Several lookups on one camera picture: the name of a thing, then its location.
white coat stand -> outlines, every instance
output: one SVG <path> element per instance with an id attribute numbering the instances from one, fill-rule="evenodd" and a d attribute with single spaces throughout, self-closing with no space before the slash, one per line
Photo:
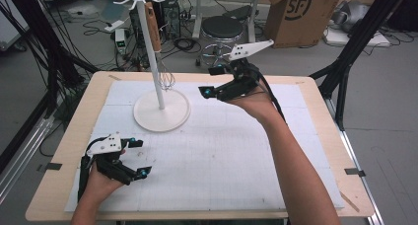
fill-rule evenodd
<path id="1" fill-rule="evenodd" d="M 147 19 L 145 17 L 145 3 L 147 0 L 124 0 L 114 3 L 124 4 L 128 1 L 133 1 L 130 10 L 133 10 L 135 6 L 138 9 L 142 34 L 144 36 L 155 86 L 155 91 L 145 94 L 135 103 L 134 117 L 139 125 L 148 130 L 156 132 L 170 131 L 187 121 L 190 115 L 190 103 L 187 97 L 179 91 L 173 89 L 162 91 L 159 84 L 156 55 L 152 47 Z"/>

round base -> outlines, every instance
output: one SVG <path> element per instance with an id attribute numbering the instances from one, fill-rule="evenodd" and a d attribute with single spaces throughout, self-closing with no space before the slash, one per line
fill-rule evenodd
<path id="1" fill-rule="evenodd" d="M 210 44 L 201 50 L 200 57 L 206 65 L 217 67 L 218 64 L 229 63 L 228 56 L 231 51 L 228 45 L 223 44 L 222 48 L 219 48 L 217 44 Z"/>
<path id="2" fill-rule="evenodd" d="M 149 92 L 136 101 L 133 115 L 142 127 L 156 132 L 175 129 L 188 119 L 190 103 L 181 92 L 163 91 L 165 108 L 160 109 L 156 91 Z"/>

human arm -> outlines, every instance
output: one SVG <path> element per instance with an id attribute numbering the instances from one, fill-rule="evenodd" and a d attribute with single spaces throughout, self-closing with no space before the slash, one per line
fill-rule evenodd
<path id="1" fill-rule="evenodd" d="M 249 96 L 229 103 L 247 111 L 263 126 L 292 224 L 340 224 L 319 175 L 268 95 L 257 87 Z"/>
<path id="2" fill-rule="evenodd" d="M 74 211 L 72 225 L 91 225 L 96 223 L 96 214 L 103 201 L 115 190 L 122 187 L 119 181 L 112 180 L 98 172 L 96 163 L 90 171 L 86 190 Z"/>

white paper sheet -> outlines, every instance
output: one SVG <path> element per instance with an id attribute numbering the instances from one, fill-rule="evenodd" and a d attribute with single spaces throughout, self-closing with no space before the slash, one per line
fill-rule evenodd
<path id="1" fill-rule="evenodd" d="M 127 149 L 125 166 L 152 166 L 149 177 L 112 194 L 100 211 L 278 210 L 285 204 L 270 146 L 261 125 L 238 107 L 201 97 L 198 86 L 176 83 L 191 114 L 181 127 L 154 133 L 139 126 L 133 106 L 152 82 L 115 81 L 94 127 L 91 141 L 119 131 L 144 141 Z M 335 207 L 344 206 L 309 111 L 297 85 L 271 85 L 289 127 L 318 171 Z M 78 172 L 65 211 L 77 205 Z"/>

gray floor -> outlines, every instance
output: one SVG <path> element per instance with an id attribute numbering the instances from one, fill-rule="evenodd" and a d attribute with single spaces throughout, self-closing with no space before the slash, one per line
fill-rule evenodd
<path id="1" fill-rule="evenodd" d="M 91 2 L 100 9 L 106 4 L 105 0 Z M 111 61 L 114 44 L 108 35 L 86 37 L 82 24 L 67 24 L 75 45 L 95 64 Z M 385 224 L 418 224 L 417 49 L 418 40 L 375 48 L 370 56 L 362 53 L 350 73 L 345 127 Z M 341 50 L 323 42 L 312 48 L 267 48 L 249 61 L 265 75 L 307 76 L 332 63 Z M 165 63 L 172 72 L 205 73 L 204 67 L 194 66 L 195 58 L 196 54 L 178 52 L 167 57 Z M 0 53 L 0 63 L 3 151 L 43 96 L 45 86 L 29 51 Z M 44 151 L 53 153 L 62 135 L 60 127 L 45 141 Z M 0 205 L 0 224 L 35 224 L 25 219 L 25 212 L 43 175 L 39 165 L 49 160 L 35 153 Z M 346 218 L 343 224 L 365 222 Z"/>

